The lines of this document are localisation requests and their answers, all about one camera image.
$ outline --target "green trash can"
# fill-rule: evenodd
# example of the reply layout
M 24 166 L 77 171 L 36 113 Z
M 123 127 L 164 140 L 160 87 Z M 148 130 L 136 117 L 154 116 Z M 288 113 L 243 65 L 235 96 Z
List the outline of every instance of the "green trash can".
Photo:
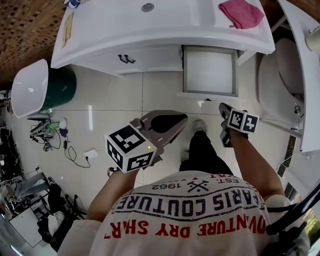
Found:
M 41 59 L 23 69 L 15 76 L 11 105 L 17 118 L 47 110 L 72 100 L 76 93 L 77 78 L 67 68 L 50 68 Z

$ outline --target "toilet seat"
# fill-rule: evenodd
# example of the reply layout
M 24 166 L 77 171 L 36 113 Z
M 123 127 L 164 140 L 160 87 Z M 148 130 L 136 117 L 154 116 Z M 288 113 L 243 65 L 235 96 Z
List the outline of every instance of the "toilet seat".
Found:
M 258 98 L 270 115 L 290 127 L 301 129 L 298 124 L 305 112 L 304 103 L 291 93 L 301 93 L 301 85 L 303 93 L 302 74 L 291 43 L 288 39 L 281 39 L 275 44 L 273 53 L 263 56 L 258 74 Z M 296 106 L 301 109 L 300 115 L 295 114 Z

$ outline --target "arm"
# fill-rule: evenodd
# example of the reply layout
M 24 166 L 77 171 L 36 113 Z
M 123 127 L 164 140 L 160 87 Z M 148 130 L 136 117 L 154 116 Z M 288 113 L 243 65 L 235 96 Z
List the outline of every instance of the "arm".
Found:
M 273 195 L 284 196 L 285 193 L 277 173 L 250 141 L 236 130 L 230 129 L 230 134 L 235 158 L 243 179 L 252 184 L 264 200 Z
M 128 173 L 114 172 L 93 199 L 87 213 L 88 220 L 103 222 L 114 203 L 135 185 L 139 170 Z

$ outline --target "sneaker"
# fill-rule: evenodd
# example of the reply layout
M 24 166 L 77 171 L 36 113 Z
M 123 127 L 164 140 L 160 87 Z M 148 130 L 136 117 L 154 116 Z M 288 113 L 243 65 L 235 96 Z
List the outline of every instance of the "sneaker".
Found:
M 189 150 L 186 150 L 186 151 L 182 152 L 180 160 L 181 160 L 181 163 L 186 161 L 186 160 L 189 160 Z
M 192 124 L 192 130 L 193 130 L 193 133 L 196 133 L 199 131 L 204 131 L 205 133 L 207 133 L 207 124 L 205 123 L 205 121 L 201 119 L 195 120 Z

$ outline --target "white t-shirt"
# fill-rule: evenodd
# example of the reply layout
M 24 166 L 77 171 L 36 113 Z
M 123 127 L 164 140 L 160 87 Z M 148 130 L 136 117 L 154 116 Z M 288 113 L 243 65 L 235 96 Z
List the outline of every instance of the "white t-shirt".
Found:
M 276 241 L 266 226 L 283 214 L 269 214 L 267 206 L 289 204 L 282 195 L 265 203 L 232 175 L 182 171 L 127 192 L 103 223 L 76 220 L 58 256 L 256 256 Z M 308 237 L 299 240 L 307 255 Z

